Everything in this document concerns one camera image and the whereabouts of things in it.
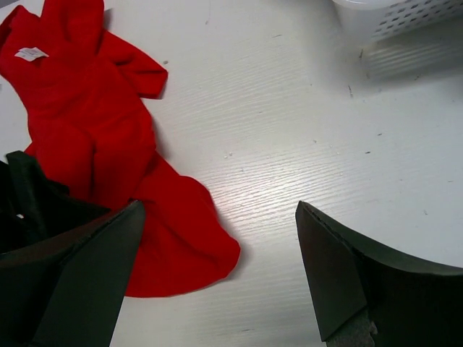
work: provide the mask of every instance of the black plastic part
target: black plastic part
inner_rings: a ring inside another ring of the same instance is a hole
[[[31,227],[25,239],[33,244],[94,220],[109,212],[65,194],[61,184],[49,181],[37,161],[23,152],[7,154],[16,200],[15,213]]]
[[[34,158],[0,163],[0,346],[109,346],[145,211],[67,195]]]
[[[0,346],[109,346],[143,232],[133,202],[0,260]]]
[[[305,202],[296,220],[328,346],[463,346],[463,269],[380,244]],[[365,334],[369,342],[362,342]]]

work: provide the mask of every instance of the red cloth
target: red cloth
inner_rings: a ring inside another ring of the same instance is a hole
[[[49,56],[14,56],[35,47]],[[156,98],[167,71],[103,29],[102,0],[46,0],[41,17],[18,6],[0,25],[0,74],[27,109],[27,153],[47,177],[112,209],[143,201],[128,296],[182,294],[232,271],[240,248],[220,227],[208,190],[156,152],[140,96]]]

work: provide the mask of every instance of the clothing tag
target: clothing tag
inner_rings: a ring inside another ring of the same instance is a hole
[[[14,56],[19,58],[23,58],[27,61],[34,61],[37,58],[41,58],[43,56],[49,56],[44,51],[40,50],[37,47],[34,48],[21,48]]]

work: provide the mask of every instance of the white tabletop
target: white tabletop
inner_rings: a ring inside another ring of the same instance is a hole
[[[39,12],[43,0],[24,0]],[[0,20],[14,5],[0,9]],[[329,0],[107,0],[110,29],[164,62],[147,100],[164,155],[212,192],[244,255],[230,277],[125,299],[111,347],[323,346],[294,212],[463,267],[463,76],[374,82]],[[0,80],[0,148],[29,142]]]

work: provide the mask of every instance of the plastic basket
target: plastic basket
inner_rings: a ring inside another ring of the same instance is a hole
[[[333,0],[341,25],[358,45],[463,14],[463,0]]]

